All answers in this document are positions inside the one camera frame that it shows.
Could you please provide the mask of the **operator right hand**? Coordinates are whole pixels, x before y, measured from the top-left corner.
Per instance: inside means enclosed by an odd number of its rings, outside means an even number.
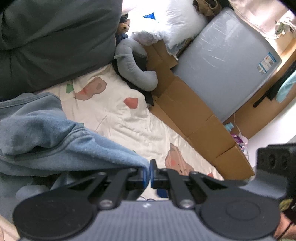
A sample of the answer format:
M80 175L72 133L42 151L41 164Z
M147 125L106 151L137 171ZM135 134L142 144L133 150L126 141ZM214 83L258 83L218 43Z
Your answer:
M275 231L276 240L295 240L295 198L283 200L280 205L280 223Z

